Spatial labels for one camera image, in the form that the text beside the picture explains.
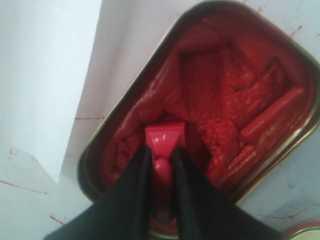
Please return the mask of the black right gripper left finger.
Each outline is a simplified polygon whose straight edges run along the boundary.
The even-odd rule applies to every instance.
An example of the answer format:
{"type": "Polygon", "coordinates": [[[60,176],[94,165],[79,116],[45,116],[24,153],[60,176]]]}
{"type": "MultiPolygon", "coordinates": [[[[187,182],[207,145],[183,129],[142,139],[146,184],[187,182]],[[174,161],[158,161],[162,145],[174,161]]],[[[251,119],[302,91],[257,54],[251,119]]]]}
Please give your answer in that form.
{"type": "Polygon", "coordinates": [[[47,240],[147,240],[152,151],[141,145],[117,181],[92,206],[47,240]]]}

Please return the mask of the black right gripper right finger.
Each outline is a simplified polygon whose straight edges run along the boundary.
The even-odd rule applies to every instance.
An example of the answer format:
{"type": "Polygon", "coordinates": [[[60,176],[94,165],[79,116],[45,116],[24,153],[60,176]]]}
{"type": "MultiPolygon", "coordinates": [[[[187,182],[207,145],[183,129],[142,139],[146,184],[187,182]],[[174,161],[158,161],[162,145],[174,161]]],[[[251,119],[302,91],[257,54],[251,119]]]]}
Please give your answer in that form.
{"type": "Polygon", "coordinates": [[[202,174],[185,147],[172,152],[176,223],[181,240],[289,240],[232,203],[202,174]]]}

